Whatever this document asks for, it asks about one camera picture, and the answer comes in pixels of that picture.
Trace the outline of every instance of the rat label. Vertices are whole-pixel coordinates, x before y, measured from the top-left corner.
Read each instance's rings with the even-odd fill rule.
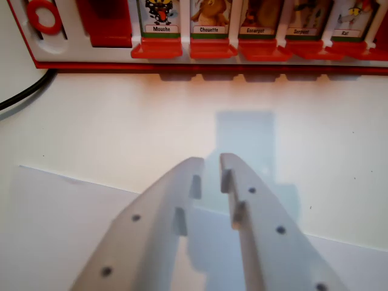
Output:
[[[332,6],[332,0],[296,0],[286,39],[319,40]]]
[[[179,38],[178,0],[137,0],[141,36]]]
[[[272,39],[276,35],[283,0],[244,0],[239,38]]]
[[[346,0],[332,40],[363,41],[379,6],[376,0]]]
[[[232,0],[191,0],[191,37],[227,38],[231,8]]]

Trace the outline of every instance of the red plastic stand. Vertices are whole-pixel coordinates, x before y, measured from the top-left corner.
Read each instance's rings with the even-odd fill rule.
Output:
[[[132,47],[127,0],[76,0],[94,47]]]
[[[278,46],[276,39],[240,39],[238,48],[248,61],[253,62],[285,62],[292,56],[288,49]]]
[[[141,38],[131,56],[135,59],[172,59],[182,55],[180,38]]]
[[[287,41],[286,48],[304,59],[340,61],[345,56],[331,47],[323,48],[323,41]]]
[[[388,61],[388,51],[367,49],[366,42],[333,42],[332,50],[362,61]]]
[[[55,23],[52,27],[44,26],[39,22],[39,16],[36,14],[36,10],[39,8],[46,8],[51,11],[55,18]],[[62,21],[58,9],[47,0],[32,0],[27,6],[27,17],[37,31],[46,35],[56,35],[62,30]]]
[[[229,44],[229,39],[191,39],[192,59],[227,59],[237,55],[237,49]]]

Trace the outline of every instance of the cartoon fly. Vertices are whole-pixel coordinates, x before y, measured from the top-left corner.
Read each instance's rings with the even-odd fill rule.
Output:
[[[354,6],[348,9],[348,15],[339,15],[338,23],[349,23],[349,29],[352,29],[354,22],[362,13],[367,13],[372,10],[375,5],[375,0],[356,0]]]
[[[319,0],[307,0],[307,3],[296,5],[294,7],[293,9],[294,11],[302,11],[306,8],[309,9],[309,14],[306,16],[306,20],[304,21],[303,28],[306,28],[310,23],[310,19],[311,19],[311,16],[313,15],[314,9],[316,9],[316,7],[318,6],[318,1]],[[321,9],[318,9],[318,11],[315,14],[313,28],[318,26],[318,20],[319,20],[319,17],[321,16],[321,13],[322,13]]]
[[[165,23],[170,25],[170,12],[172,9],[172,0],[145,0],[145,7],[150,9],[150,17],[155,18],[155,24]]]

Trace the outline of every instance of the white plastic frame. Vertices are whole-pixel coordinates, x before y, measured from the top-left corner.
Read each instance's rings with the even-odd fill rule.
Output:
[[[343,61],[308,61],[298,56],[292,56],[287,62],[250,62],[239,54],[229,59],[191,59],[190,58],[190,0],[181,0],[181,41],[183,54],[174,59],[133,59],[131,51],[141,39],[139,16],[136,0],[129,0],[130,17],[132,23],[132,48],[104,48],[92,47],[90,38],[85,32],[75,0],[56,0],[56,6],[61,15],[62,24],[67,35],[65,39],[62,33],[56,36],[42,34],[39,39],[35,30],[27,19],[24,0],[10,0],[15,15],[20,23],[22,32],[28,42],[34,58],[39,62],[115,62],[115,63],[160,63],[160,64],[278,64],[278,65],[348,65],[363,67],[388,67],[388,61],[359,61],[353,58],[344,58]],[[324,46],[331,46],[331,36],[335,28],[336,20],[340,13],[343,0],[335,0],[329,20],[323,31],[322,40]],[[388,11],[388,0],[378,0],[380,8],[373,19],[372,25],[366,35],[365,41],[368,48],[375,47],[374,37],[380,27],[385,14]],[[229,39],[230,43],[237,47],[238,31],[243,0],[233,0],[230,15]],[[281,12],[276,40],[281,46],[285,46],[286,31],[289,25],[293,0],[285,0]],[[48,13],[40,13],[40,19],[51,17]]]

